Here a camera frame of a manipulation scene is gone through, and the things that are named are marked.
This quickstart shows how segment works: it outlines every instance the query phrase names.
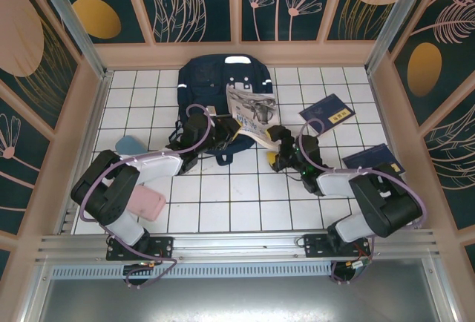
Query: dark blue booklet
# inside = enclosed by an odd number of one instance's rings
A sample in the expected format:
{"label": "dark blue booklet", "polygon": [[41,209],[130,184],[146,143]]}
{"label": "dark blue booklet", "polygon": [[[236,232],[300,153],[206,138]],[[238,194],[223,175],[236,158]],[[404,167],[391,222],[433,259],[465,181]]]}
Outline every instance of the dark blue booklet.
{"label": "dark blue booklet", "polygon": [[338,124],[355,115],[350,107],[345,105],[334,93],[321,101],[316,102],[307,109],[299,113],[306,121],[318,118],[324,123],[324,129],[321,130],[321,125],[318,122],[310,123],[310,126],[319,134],[334,129]]}
{"label": "dark blue booklet", "polygon": [[405,172],[386,144],[373,146],[372,148],[360,151],[359,153],[344,157],[342,160],[347,168],[374,168],[375,166],[387,162],[398,174],[403,174]]}

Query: reflective strip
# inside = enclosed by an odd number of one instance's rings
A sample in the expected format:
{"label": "reflective strip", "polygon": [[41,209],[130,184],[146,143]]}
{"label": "reflective strip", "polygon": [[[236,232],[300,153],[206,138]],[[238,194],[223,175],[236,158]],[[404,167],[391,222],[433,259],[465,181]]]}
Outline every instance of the reflective strip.
{"label": "reflective strip", "polygon": [[224,60],[225,64],[250,64],[251,59],[245,56],[228,56]]}

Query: yellow label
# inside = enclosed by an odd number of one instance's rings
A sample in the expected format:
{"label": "yellow label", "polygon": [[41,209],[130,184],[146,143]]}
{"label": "yellow label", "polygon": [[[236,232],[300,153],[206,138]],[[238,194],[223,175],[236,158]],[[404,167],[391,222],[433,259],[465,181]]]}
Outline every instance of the yellow label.
{"label": "yellow label", "polygon": [[331,121],[332,124],[335,124],[347,116],[349,116],[351,113],[348,111],[346,108],[342,111],[339,111],[337,114],[333,114],[328,120]]}
{"label": "yellow label", "polygon": [[401,171],[401,169],[397,166],[397,164],[391,164],[391,168],[393,168],[395,172]]}

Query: light blue object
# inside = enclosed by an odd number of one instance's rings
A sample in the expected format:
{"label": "light blue object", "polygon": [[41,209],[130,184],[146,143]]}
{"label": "light blue object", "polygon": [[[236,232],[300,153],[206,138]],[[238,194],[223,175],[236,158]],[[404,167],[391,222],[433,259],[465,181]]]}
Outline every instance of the light blue object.
{"label": "light blue object", "polygon": [[116,151],[119,155],[140,155],[148,153],[147,148],[134,137],[126,135],[116,143]]}

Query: white tile floor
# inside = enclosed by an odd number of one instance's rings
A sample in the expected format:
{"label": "white tile floor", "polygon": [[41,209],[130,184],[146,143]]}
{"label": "white tile floor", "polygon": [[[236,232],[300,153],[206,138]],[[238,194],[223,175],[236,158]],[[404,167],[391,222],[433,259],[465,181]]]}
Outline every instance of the white tile floor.
{"label": "white tile floor", "polygon": [[[270,68],[283,125],[296,135],[304,123],[298,112],[336,93],[357,113],[320,138],[324,163],[344,167],[341,158],[387,142],[363,68]],[[93,157],[114,150],[124,135],[133,135],[148,149],[168,144],[177,118],[177,70],[114,73]],[[152,233],[282,231],[321,229],[350,212],[355,200],[309,194],[294,171],[274,173],[266,149],[256,145],[222,167],[214,158],[199,161],[184,176],[146,185],[166,196],[158,219],[140,222]],[[96,223],[77,222],[74,234],[102,233]]]}

